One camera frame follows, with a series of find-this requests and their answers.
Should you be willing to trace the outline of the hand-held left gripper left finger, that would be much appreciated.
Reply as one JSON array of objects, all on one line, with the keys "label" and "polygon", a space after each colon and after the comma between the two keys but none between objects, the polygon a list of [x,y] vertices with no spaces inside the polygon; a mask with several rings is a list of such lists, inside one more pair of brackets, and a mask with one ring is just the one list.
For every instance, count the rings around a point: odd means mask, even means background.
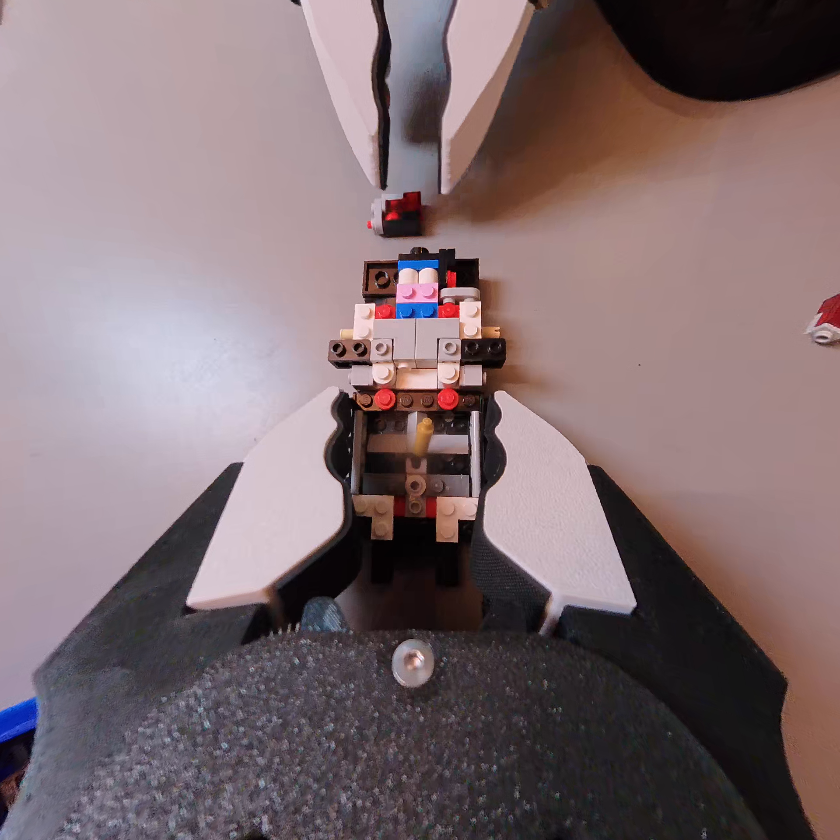
[{"label": "hand-held left gripper left finger", "polygon": [[248,454],[186,603],[194,610],[279,601],[299,617],[361,569],[350,496],[353,409],[327,388]]}]

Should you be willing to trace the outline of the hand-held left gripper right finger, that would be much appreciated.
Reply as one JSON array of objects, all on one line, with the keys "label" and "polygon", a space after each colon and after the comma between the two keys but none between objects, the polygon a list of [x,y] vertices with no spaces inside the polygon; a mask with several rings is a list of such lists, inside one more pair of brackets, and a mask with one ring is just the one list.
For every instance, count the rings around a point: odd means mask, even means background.
[{"label": "hand-held left gripper right finger", "polygon": [[476,584],[512,602],[528,630],[550,634],[565,607],[636,607],[583,455],[504,391],[486,415],[486,472],[476,519]]}]

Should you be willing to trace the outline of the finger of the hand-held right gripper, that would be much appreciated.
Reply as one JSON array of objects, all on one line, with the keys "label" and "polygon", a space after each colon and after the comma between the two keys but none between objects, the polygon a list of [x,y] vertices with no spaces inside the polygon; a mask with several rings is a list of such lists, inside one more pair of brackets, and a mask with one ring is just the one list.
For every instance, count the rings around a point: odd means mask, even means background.
[{"label": "finger of the hand-held right gripper", "polygon": [[448,22],[449,93],[440,132],[440,192],[451,193],[474,159],[507,85],[534,5],[457,1]]},{"label": "finger of the hand-held right gripper", "polygon": [[301,1],[345,136],[374,187],[386,187],[391,37],[383,1]]}]

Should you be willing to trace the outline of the brick car model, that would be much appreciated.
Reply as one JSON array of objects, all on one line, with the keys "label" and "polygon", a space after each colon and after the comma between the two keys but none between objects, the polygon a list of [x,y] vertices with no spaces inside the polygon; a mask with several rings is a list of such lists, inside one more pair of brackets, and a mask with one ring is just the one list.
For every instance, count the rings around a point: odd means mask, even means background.
[{"label": "brick car model", "polygon": [[484,481],[487,372],[507,360],[480,281],[478,258],[453,248],[367,261],[353,327],[329,344],[349,372],[348,479],[376,584],[402,562],[459,583]]}]

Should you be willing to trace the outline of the large blue plastic bin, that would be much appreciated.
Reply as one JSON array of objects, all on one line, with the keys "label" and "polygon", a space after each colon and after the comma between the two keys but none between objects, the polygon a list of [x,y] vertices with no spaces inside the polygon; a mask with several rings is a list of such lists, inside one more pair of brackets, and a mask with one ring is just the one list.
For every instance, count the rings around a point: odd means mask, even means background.
[{"label": "large blue plastic bin", "polygon": [[26,766],[37,723],[35,697],[1,710],[1,782]]}]

